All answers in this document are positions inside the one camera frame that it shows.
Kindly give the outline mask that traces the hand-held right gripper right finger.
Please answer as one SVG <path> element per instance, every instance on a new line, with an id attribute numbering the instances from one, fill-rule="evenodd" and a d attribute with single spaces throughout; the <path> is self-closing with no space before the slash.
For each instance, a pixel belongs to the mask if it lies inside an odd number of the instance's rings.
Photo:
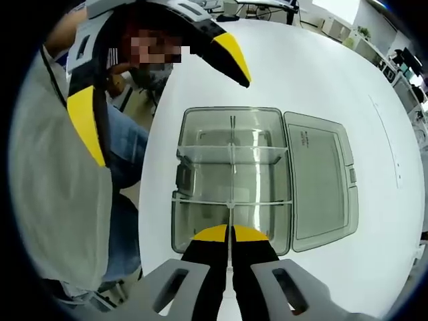
<path id="1" fill-rule="evenodd" d="M 243 320 L 366 320 L 335 304 L 328 287 L 290 259 L 279 259 L 262 232 L 233 226 L 233 289 Z"/>

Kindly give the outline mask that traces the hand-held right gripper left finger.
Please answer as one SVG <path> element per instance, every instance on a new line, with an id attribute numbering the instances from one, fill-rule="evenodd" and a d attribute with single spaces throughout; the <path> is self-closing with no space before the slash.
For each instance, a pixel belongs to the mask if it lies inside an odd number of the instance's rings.
<path id="1" fill-rule="evenodd" d="M 226 224 L 194 236 L 180 260 L 169 259 L 148 274 L 151 320 L 216 320 L 226 289 Z"/>

